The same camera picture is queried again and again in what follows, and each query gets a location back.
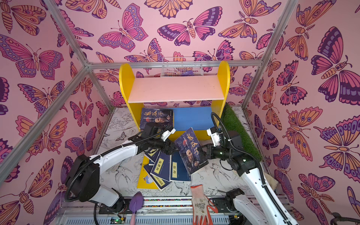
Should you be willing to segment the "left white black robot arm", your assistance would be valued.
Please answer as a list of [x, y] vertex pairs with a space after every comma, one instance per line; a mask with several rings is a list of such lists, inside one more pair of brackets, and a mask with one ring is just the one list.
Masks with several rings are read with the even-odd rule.
[[124, 198], [119, 191], [102, 181], [104, 174], [124, 160], [147, 150], [158, 149], [161, 153], [171, 155], [177, 151], [174, 142], [169, 139], [175, 132], [172, 125], [161, 128], [150, 122], [143, 131], [116, 147], [92, 156], [78, 156], [66, 178], [64, 200], [91, 202], [119, 212], [124, 207]]

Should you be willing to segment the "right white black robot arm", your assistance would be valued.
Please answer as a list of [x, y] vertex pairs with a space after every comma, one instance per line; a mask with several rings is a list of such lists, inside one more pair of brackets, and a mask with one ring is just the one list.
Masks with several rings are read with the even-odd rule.
[[209, 159], [225, 160], [250, 188], [259, 206], [236, 188], [226, 194], [226, 204], [231, 211], [241, 213], [252, 225], [296, 225], [298, 222], [285, 208], [266, 180], [260, 163], [244, 152], [241, 137], [230, 137], [215, 127], [207, 129], [212, 143], [205, 145]]

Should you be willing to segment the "dark old man cover book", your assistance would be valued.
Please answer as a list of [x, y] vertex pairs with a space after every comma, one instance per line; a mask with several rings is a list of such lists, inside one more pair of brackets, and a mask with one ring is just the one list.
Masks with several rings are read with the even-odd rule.
[[147, 123], [155, 122], [166, 126], [173, 126], [174, 124], [174, 111], [173, 109], [156, 109], [156, 108], [143, 108], [140, 119], [140, 130], [144, 130]]

